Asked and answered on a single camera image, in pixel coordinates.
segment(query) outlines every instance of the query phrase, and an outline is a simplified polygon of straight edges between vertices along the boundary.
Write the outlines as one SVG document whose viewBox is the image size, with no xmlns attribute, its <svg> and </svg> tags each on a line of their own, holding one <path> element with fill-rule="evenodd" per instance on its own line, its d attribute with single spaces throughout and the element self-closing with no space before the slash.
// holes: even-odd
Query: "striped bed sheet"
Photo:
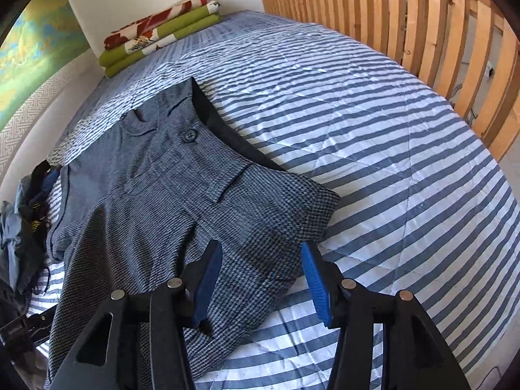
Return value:
<svg viewBox="0 0 520 390">
<path fill-rule="evenodd" d="M 104 79 L 49 161 L 72 161 L 123 112 L 190 76 L 256 148 L 341 196 L 319 244 L 325 259 L 370 290 L 411 290 L 464 372 L 473 371 L 518 307 L 520 212 L 497 163 L 449 103 L 349 37 L 246 11 Z M 57 183 L 51 221 L 60 201 Z M 59 300 L 63 264 L 50 271 L 31 313 Z M 197 388 L 324 389 L 338 335 L 319 323 L 300 277 Z M 375 326 L 371 388 L 381 383 L 382 350 Z"/>
</svg>

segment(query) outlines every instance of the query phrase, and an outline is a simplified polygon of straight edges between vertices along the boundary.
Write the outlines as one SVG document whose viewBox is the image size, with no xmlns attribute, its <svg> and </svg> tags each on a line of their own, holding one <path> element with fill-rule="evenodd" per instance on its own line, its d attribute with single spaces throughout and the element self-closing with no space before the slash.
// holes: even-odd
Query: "mattress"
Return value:
<svg viewBox="0 0 520 390">
<path fill-rule="evenodd" d="M 449 103 L 347 36 L 240 12 L 103 80 L 49 161 L 70 162 L 123 112 L 190 76 L 256 148 L 340 195 L 319 243 L 324 258 L 372 291 L 411 290 L 471 373 L 517 311 L 520 211 Z M 53 221 L 59 183 L 49 201 Z M 59 300 L 63 265 L 50 272 L 31 313 Z M 47 280 L 42 274 L 41 288 Z M 300 277 L 197 388 L 325 388 L 338 337 L 319 322 Z M 381 383 L 382 352 L 376 325 L 371 388 Z"/>
</svg>

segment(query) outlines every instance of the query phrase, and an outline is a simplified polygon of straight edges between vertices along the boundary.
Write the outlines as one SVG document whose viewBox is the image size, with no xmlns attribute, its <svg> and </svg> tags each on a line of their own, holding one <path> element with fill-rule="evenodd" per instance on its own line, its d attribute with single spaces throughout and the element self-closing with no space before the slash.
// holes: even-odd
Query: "folded towel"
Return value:
<svg viewBox="0 0 520 390">
<path fill-rule="evenodd" d="M 151 54 L 154 51 L 164 48 L 165 46 L 174 43 L 175 41 L 178 41 L 181 38 L 185 38 L 188 35 L 192 35 L 195 32 L 201 31 L 209 26 L 215 25 L 219 21 L 220 16 L 217 13 L 215 13 L 207 16 L 204 19 L 199 20 L 198 22 L 186 26 L 181 30 L 173 32 L 171 35 L 168 35 L 167 37 L 160 39 L 156 43 L 149 46 L 145 46 L 145 48 L 138 50 L 135 53 L 132 53 L 129 56 L 125 57 L 123 60 L 120 60 L 112 64 L 111 66 L 107 67 L 105 69 L 105 76 L 108 78 L 114 77 L 121 70 L 146 57 L 148 54 Z"/>
<path fill-rule="evenodd" d="M 143 33 L 151 31 L 170 19 L 189 12 L 193 8 L 205 6 L 206 4 L 207 0 L 181 0 L 162 12 L 152 14 L 146 18 L 137 20 L 134 23 L 130 23 L 119 31 L 111 32 L 110 36 L 105 39 L 105 49 L 112 50 L 116 46 L 124 44 L 130 39 L 137 38 Z"/>
<path fill-rule="evenodd" d="M 140 37 L 131 39 L 124 44 L 119 45 L 113 50 L 105 50 L 99 57 L 99 64 L 103 67 L 109 67 L 115 62 L 125 58 L 129 54 L 135 53 L 150 44 L 156 43 L 161 38 L 171 35 L 173 32 L 181 30 L 201 19 L 206 18 L 210 14 L 218 13 L 220 4 L 216 1 L 210 1 L 207 5 L 195 8 L 188 13 L 182 14 L 177 18 L 168 20 L 151 31 L 143 33 Z"/>
</svg>

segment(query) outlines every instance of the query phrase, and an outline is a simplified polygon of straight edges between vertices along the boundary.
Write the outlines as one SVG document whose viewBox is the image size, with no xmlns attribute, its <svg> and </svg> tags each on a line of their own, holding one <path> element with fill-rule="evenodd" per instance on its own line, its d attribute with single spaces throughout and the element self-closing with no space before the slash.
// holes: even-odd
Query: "wooden slatted frame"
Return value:
<svg viewBox="0 0 520 390">
<path fill-rule="evenodd" d="M 321 23 L 361 40 L 450 97 L 466 44 L 469 16 L 475 43 L 455 104 L 465 117 L 475 101 L 489 58 L 493 31 L 503 34 L 495 77 L 472 128 L 500 160 L 520 133 L 520 44 L 490 0 L 262 0 L 266 12 Z M 405 25 L 405 13 L 408 18 Z M 444 59 L 441 61 L 446 42 Z"/>
<path fill-rule="evenodd" d="M 448 0 L 428 0 L 428 26 L 419 79 L 433 87 L 443 52 Z"/>
</svg>

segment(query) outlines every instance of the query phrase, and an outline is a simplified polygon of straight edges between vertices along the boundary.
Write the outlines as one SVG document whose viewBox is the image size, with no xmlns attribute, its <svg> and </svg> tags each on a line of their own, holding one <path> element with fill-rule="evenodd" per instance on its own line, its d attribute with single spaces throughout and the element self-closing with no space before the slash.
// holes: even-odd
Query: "colorful wall mural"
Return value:
<svg viewBox="0 0 520 390">
<path fill-rule="evenodd" d="M 0 130 L 35 90 L 88 48 L 68 0 L 31 0 L 0 46 Z"/>
</svg>

